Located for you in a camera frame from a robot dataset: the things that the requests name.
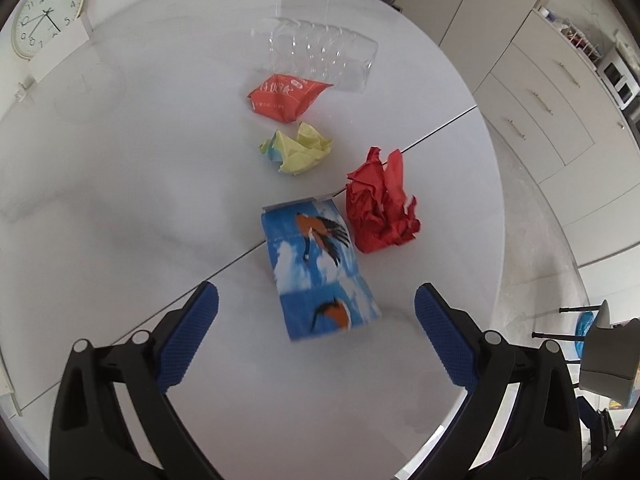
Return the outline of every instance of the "drawer handle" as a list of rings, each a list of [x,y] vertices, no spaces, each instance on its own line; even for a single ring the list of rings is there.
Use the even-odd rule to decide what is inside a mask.
[[[533,93],[533,95],[535,95],[535,96],[536,96],[536,99],[537,99],[538,101],[540,101],[540,104],[542,104],[542,105],[543,105],[543,107],[545,107],[546,111],[547,111],[547,112],[549,112],[551,115],[553,115],[554,113],[552,112],[551,108],[549,108],[549,107],[546,105],[546,103],[542,100],[542,97],[540,97],[540,94],[538,94],[538,92],[532,92],[532,93]]]
[[[574,82],[574,85],[576,85],[578,88],[582,88],[580,86],[580,83],[578,83],[578,81],[576,80],[576,78],[574,77],[574,75],[569,72],[569,69],[567,67],[564,66],[564,63],[560,63],[558,61],[558,65],[560,65],[560,68],[562,68],[562,70],[564,70],[564,72],[569,76],[569,78],[571,79],[571,81]]]
[[[522,132],[518,129],[518,127],[513,123],[513,121],[511,119],[507,119],[507,121],[509,121],[509,124],[511,125],[511,127],[516,130],[516,133],[522,137],[522,140],[527,140],[527,137],[525,137]]]

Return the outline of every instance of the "orange snack package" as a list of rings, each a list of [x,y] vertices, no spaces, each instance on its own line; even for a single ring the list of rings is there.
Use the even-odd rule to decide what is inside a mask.
[[[328,83],[284,74],[274,74],[248,95],[254,112],[281,123],[292,123],[302,115]]]

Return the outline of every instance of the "crumpled red paper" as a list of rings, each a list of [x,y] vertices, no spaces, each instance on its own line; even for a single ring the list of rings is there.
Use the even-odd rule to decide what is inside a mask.
[[[311,81],[284,74],[274,74],[248,95],[254,112],[276,119],[281,123],[292,123],[302,115],[327,83]]]
[[[371,148],[367,161],[347,174],[347,218],[354,229],[354,243],[363,253],[390,245],[402,245],[415,238],[420,221],[415,217],[415,196],[404,209],[402,153],[389,154],[386,170],[380,149]]]

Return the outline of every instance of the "floor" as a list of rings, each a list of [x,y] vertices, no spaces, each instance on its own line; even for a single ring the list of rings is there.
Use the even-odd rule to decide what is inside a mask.
[[[492,318],[492,328],[512,344],[540,346],[541,339],[532,339],[531,332],[574,332],[578,314],[560,314],[561,306],[589,304],[586,290],[574,260],[574,255],[555,214],[511,147],[487,124],[494,143],[500,168],[505,206],[505,247],[502,284]],[[577,359],[573,342],[559,342],[564,357]],[[572,380],[577,383],[578,366],[568,365]],[[504,431],[517,393],[511,384],[500,412],[475,465],[489,460]],[[599,396],[576,390],[598,407]],[[588,432],[582,427],[583,441]]]

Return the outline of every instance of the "clock face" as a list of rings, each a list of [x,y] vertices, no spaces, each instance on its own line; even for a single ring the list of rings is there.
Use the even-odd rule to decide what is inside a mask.
[[[14,20],[12,44],[25,59],[35,56],[76,19],[84,0],[25,0]]]

